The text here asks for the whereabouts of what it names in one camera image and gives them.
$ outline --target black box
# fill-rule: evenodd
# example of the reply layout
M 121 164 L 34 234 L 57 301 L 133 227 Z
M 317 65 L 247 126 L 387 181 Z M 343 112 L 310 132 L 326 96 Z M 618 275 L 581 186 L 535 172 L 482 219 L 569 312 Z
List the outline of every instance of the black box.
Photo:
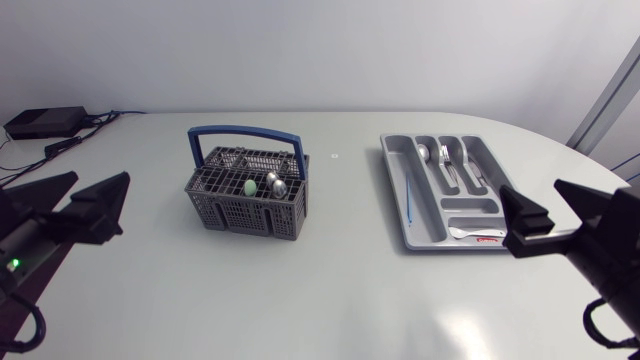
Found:
M 14 139 L 71 137 L 82 128 L 82 106 L 25 110 L 4 125 Z

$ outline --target fork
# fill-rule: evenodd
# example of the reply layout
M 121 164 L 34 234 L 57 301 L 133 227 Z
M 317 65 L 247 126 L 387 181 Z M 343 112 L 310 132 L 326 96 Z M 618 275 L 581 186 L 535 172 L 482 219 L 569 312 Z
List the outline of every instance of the fork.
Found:
M 458 175 L 456 175 L 456 170 L 453 168 L 453 164 L 451 163 L 451 158 L 449 157 L 449 149 L 447 149 L 447 145 L 442 145 L 442 158 L 444 159 L 444 167 L 447 169 L 451 180 L 453 180 L 456 185 L 458 184 Z

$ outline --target black device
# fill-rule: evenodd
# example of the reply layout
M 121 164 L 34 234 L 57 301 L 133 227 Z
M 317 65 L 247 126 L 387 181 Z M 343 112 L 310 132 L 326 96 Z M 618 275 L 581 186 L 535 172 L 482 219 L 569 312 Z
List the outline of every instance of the black device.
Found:
M 86 116 L 82 106 L 30 109 L 5 124 L 4 129 L 16 140 L 71 137 L 82 128 Z
M 562 254 L 589 280 L 601 299 L 583 315 L 587 334 L 607 348 L 640 348 L 640 188 L 612 195 L 557 180 L 554 187 L 582 220 L 570 234 L 544 236 L 555 225 L 548 211 L 503 186 L 500 197 L 507 223 L 503 245 L 516 258 Z M 634 337 L 615 342 L 596 328 L 591 313 L 608 303 Z M 640 360 L 640 351 L 629 359 Z
M 74 193 L 69 205 L 52 211 L 77 180 L 75 172 L 68 172 L 0 188 L 0 304 L 11 297 L 29 309 L 36 320 L 36 334 L 29 342 L 0 340 L 0 352 L 29 351 L 44 339 L 42 314 L 16 292 L 41 264 L 62 245 L 100 245 L 122 234 L 118 219 L 129 174 L 123 172 Z

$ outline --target blue pen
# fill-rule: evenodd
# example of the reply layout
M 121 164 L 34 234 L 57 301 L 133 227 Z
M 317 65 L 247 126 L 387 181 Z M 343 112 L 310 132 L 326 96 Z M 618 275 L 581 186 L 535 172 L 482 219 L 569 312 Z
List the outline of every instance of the blue pen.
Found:
M 411 217 L 411 182 L 409 181 L 409 172 L 407 171 L 407 217 L 409 218 L 409 226 L 413 222 Z

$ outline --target cable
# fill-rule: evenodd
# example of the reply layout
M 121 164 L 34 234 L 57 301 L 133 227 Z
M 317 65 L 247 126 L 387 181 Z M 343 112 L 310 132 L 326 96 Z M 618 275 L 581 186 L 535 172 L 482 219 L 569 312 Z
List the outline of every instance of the cable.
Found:
M 628 163 L 629 161 L 631 161 L 631 160 L 633 160 L 633 159 L 637 158 L 638 156 L 640 156 L 640 153 L 637 153 L 637 154 L 635 154 L 634 156 L 632 156 L 632 157 L 628 158 L 627 160 L 625 160 L 625 161 L 621 162 L 621 163 L 620 163 L 620 164 L 618 164 L 617 166 L 614 166 L 612 169 L 610 169 L 610 171 L 613 171 L 613 170 L 615 170 L 615 169 L 619 168 L 620 166 L 622 166 L 622 165 L 624 165 L 624 164 Z
M 624 339 L 622 341 L 611 341 L 607 339 L 600 330 L 596 327 L 596 324 L 593 323 L 593 319 L 591 318 L 591 314 L 598 307 L 606 304 L 607 302 L 604 299 L 600 298 L 591 302 L 584 309 L 584 313 L 582 313 L 582 324 L 584 325 L 584 329 L 593 341 L 598 344 L 606 347 L 607 349 L 622 349 L 622 348 L 632 348 L 638 349 L 640 348 L 640 340 L 635 337 L 631 337 L 628 339 Z
M 625 180 L 625 181 L 626 181 L 626 182 L 629 182 L 629 181 L 631 181 L 631 180 L 633 180 L 633 179 L 637 178 L 638 176 L 640 176 L 640 173 L 637 173 L 637 174 L 633 175 L 632 177 L 628 178 L 628 179 L 627 179 L 627 180 Z
M 42 340 L 44 340 L 44 336 L 47 333 L 47 324 L 44 321 L 44 316 L 42 316 L 40 309 L 35 304 L 17 293 L 11 294 L 11 298 L 31 312 L 33 319 L 36 321 L 36 332 L 33 334 L 31 340 L 27 342 L 15 340 L 0 341 L 0 351 L 25 353 L 37 348 L 38 345 L 42 343 Z
M 0 150 L 2 150 L 2 148 L 11 141 L 11 139 L 9 138 L 9 134 L 7 134 L 7 130 L 4 131 L 4 136 L 7 138 L 7 140 L 5 140 L 2 145 L 0 145 Z
M 44 164 L 48 163 L 49 161 L 53 160 L 55 157 L 57 157 L 58 155 L 76 147 L 77 145 L 80 145 L 81 143 L 83 143 L 85 140 L 91 138 L 92 136 L 94 136 L 98 131 L 100 131 L 103 127 L 105 127 L 106 125 L 112 123 L 114 120 L 116 120 L 117 118 L 119 118 L 121 115 L 125 115 L 125 114 L 146 114 L 143 111 L 115 111 L 112 110 L 108 113 L 103 113 L 103 114 L 98 114 L 98 115 L 87 115 L 82 121 L 85 123 L 90 124 L 90 127 L 94 127 L 94 130 L 91 131 L 90 133 L 82 136 L 77 142 L 72 143 L 69 146 L 66 147 L 62 147 L 60 149 L 57 149 L 57 151 L 53 152 L 50 155 L 45 156 L 44 159 L 38 160 L 32 164 L 29 165 L 25 165 L 25 166 L 21 166 L 18 168 L 4 168 L 0 166 L 0 169 L 3 170 L 7 170 L 7 171 L 20 171 L 19 173 L 15 173 L 15 174 L 11 174 L 11 175 L 7 175 L 3 178 L 0 178 L 0 181 L 6 180 L 4 181 L 2 184 L 0 184 L 0 188 L 3 188 L 7 185 L 9 185 L 10 183 L 14 182 L 15 180 L 17 180 L 18 178 L 20 178 L 21 176 L 30 173 L 32 171 L 35 171 L 39 168 L 41 168 Z

